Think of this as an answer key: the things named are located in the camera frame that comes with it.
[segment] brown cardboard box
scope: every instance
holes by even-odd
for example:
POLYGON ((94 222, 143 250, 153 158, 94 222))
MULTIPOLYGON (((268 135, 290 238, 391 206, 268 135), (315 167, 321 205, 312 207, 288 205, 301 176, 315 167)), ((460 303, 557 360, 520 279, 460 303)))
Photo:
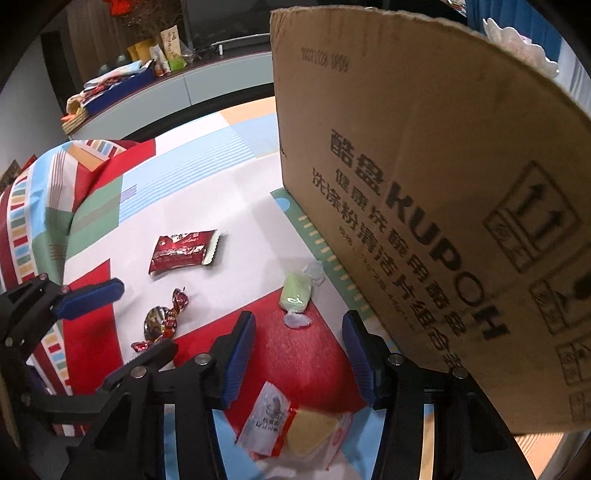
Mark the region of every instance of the brown cardboard box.
POLYGON ((591 426, 591 122, 455 24, 278 10, 286 188, 403 353, 514 433, 591 426))

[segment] tablecloth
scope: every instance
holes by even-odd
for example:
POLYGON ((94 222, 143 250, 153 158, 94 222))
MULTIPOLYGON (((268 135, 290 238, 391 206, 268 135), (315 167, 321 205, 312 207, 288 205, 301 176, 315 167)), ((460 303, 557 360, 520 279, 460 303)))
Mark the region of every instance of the tablecloth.
MULTIPOLYGON (((239 312, 256 317, 256 341, 239 398, 215 412, 229 480, 330 478, 369 480, 384 412, 367 408, 343 349, 341 321, 357 309, 368 329, 395 344, 319 231, 282 187, 274 99, 208 115, 155 140, 73 141, 42 155, 0 199, 0 283, 4 290, 47 272, 72 288, 118 277, 123 298, 72 322, 56 323, 30 363, 54 394, 90 394, 131 360, 147 311, 168 305, 174 288, 190 298, 179 315, 175 365, 207 351, 239 312), (160 235, 220 229, 211 267, 156 278, 148 266, 160 235), (278 298, 286 273, 309 261, 327 276, 315 288, 303 330, 282 322, 278 298), (355 413, 328 471, 253 461, 235 445, 265 381, 288 398, 323 411, 355 413)), ((174 408, 165 415, 167 478, 178 478, 174 408)), ((426 406, 426 419, 432 419, 426 406)), ((433 460, 426 421, 424 475, 433 460)), ((80 426, 63 426, 82 434, 80 426)))

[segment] white scalloped bowl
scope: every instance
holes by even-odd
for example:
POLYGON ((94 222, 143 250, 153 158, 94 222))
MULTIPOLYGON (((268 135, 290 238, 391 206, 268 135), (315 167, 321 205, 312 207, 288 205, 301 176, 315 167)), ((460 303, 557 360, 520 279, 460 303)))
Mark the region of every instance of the white scalloped bowl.
POLYGON ((558 64, 546 58, 544 49, 513 27, 501 28, 492 18, 482 19, 484 31, 489 40, 511 52, 518 59, 531 65, 543 75, 553 79, 558 75, 558 64))

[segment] screw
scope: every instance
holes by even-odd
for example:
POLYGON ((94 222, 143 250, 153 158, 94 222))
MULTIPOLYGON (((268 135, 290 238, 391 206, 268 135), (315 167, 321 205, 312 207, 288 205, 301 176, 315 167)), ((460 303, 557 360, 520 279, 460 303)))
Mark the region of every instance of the screw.
POLYGON ((464 367, 455 367, 452 370, 452 375, 460 380, 464 380, 465 378, 468 378, 469 373, 464 367))
POLYGON ((131 376, 134 378, 142 378, 147 372, 148 369, 146 369, 146 367, 143 365, 140 365, 131 369, 131 376))
POLYGON ((200 353, 195 356, 195 363, 198 365, 207 365, 212 361, 212 356, 209 353, 200 353))
POLYGON ((393 353, 388 357, 388 362, 390 362, 392 365, 396 365, 396 367, 400 367, 400 365, 404 363, 404 355, 401 355, 400 353, 393 353))

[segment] black tv screen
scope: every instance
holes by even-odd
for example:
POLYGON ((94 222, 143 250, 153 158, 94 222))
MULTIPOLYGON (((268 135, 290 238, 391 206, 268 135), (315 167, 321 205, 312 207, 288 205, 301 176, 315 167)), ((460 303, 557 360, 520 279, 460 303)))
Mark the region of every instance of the black tv screen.
POLYGON ((326 0, 186 0, 193 46, 201 48, 231 38, 269 33, 271 10, 276 8, 313 7, 316 5, 364 2, 326 0))

